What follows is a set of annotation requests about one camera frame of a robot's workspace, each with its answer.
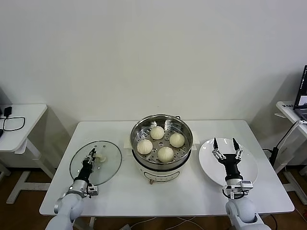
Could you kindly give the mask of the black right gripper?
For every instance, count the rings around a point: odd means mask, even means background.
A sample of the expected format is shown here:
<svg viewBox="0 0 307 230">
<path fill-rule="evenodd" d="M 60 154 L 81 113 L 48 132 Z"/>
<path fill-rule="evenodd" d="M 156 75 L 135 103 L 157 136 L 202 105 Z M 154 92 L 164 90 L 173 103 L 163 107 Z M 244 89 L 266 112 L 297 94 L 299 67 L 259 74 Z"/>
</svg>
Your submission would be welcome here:
<svg viewBox="0 0 307 230">
<path fill-rule="evenodd" d="M 240 149 L 240 145 L 237 143 L 237 141 L 234 138 L 233 138 L 233 145 L 236 151 L 236 155 L 224 155 L 219 151 L 217 139 L 214 138 L 213 140 L 212 153 L 214 157 L 217 160 L 219 160 L 219 163 L 221 163 L 225 167 L 226 180 L 241 179 L 241 174 L 240 171 L 238 170 L 237 165 L 241 162 L 241 155 L 243 150 Z"/>
</svg>

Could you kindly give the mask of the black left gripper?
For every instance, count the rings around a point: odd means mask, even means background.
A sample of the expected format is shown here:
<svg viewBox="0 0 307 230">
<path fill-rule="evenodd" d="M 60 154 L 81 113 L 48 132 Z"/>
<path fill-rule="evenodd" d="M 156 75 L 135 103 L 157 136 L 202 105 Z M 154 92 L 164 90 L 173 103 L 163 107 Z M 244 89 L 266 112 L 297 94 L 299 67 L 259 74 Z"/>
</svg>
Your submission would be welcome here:
<svg viewBox="0 0 307 230">
<path fill-rule="evenodd" d="M 89 180 L 90 174 L 95 171 L 96 148 L 93 148 L 82 161 L 82 168 L 75 180 Z"/>
</svg>

